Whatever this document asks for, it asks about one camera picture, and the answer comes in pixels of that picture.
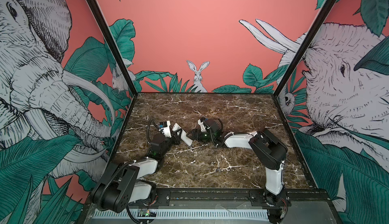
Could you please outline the white remote control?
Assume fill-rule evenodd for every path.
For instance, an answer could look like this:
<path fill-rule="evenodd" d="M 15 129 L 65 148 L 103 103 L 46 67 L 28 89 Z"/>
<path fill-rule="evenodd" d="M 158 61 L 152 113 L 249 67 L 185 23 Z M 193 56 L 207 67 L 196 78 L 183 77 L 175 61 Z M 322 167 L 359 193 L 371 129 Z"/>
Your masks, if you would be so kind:
<path fill-rule="evenodd" d="M 192 145 L 192 140 L 187 136 L 187 133 L 177 123 L 173 126 L 173 131 L 180 137 L 180 139 L 187 144 L 189 147 Z"/>

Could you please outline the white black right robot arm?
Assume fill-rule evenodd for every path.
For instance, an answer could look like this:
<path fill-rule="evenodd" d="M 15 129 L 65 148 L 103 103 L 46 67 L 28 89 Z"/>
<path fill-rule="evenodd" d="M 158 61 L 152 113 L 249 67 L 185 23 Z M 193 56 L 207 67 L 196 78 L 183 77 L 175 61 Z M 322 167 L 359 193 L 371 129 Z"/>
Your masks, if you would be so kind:
<path fill-rule="evenodd" d="M 193 129 L 188 137 L 204 143 L 212 142 L 217 148 L 243 148 L 252 150 L 265 167 L 266 183 L 263 192 L 269 206 L 287 207 L 289 200 L 283 182 L 283 169 L 288 148 L 267 128 L 253 132 L 213 131 L 211 127 Z"/>

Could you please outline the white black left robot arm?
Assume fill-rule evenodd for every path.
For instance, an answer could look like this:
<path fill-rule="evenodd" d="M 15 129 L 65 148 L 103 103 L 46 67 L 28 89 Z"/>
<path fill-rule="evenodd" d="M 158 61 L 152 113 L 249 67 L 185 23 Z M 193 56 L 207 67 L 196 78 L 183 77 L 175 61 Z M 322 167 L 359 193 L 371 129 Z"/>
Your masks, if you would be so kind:
<path fill-rule="evenodd" d="M 109 163 L 99 182 L 91 193 L 92 203 L 100 211 L 122 212 L 129 203 L 146 200 L 152 194 L 153 184 L 140 178 L 153 174 L 162 164 L 165 154 L 173 145 L 181 142 L 182 131 L 156 134 L 151 141 L 147 156 L 128 163 Z"/>

